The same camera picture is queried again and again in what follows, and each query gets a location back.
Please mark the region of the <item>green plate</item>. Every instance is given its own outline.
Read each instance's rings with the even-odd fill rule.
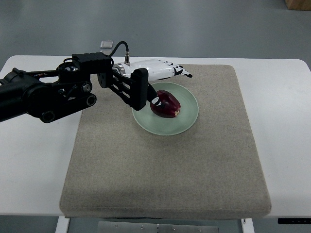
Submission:
[[[180,102],[180,113],[174,118],[163,118],[154,114],[150,103],[140,111],[133,109],[136,122],[145,130],[157,135],[174,135],[189,129],[198,118],[199,105],[194,95],[181,85],[175,83],[154,83],[156,91],[171,92]]]

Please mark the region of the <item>black mechanical arm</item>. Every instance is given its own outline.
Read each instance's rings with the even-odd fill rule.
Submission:
[[[102,88],[110,88],[135,110],[142,109],[147,99],[156,96],[148,85],[148,71],[136,69],[127,78],[112,69],[113,63],[110,56],[99,52],[73,54],[56,70],[26,72],[14,68],[0,80],[0,122],[27,113],[50,123],[93,106],[96,96],[91,93],[91,74],[97,74]],[[58,80],[40,81],[45,77]]]

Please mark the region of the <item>black cable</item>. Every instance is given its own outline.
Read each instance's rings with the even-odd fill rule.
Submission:
[[[109,54],[109,57],[113,56],[115,54],[115,52],[117,51],[118,47],[121,45],[121,44],[124,44],[125,45],[125,48],[126,48],[126,51],[128,52],[128,45],[125,41],[120,41],[116,47],[112,50],[111,54]]]

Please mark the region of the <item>table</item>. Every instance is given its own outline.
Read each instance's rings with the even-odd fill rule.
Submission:
[[[68,57],[13,56],[0,79],[13,67],[55,69]],[[132,57],[131,62],[147,59],[152,58]],[[311,72],[307,64],[281,59],[159,59],[234,67],[271,197],[267,217],[311,217]],[[1,215],[63,215],[58,203],[80,115],[50,124],[29,115],[0,123]]]

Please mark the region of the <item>apple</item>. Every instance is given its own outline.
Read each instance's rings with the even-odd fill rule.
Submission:
[[[157,96],[159,97],[159,101],[161,101],[160,105],[156,105],[150,103],[151,111],[153,111],[159,117],[165,118],[174,118],[180,113],[180,103],[175,98],[175,96],[165,90],[158,90]]]

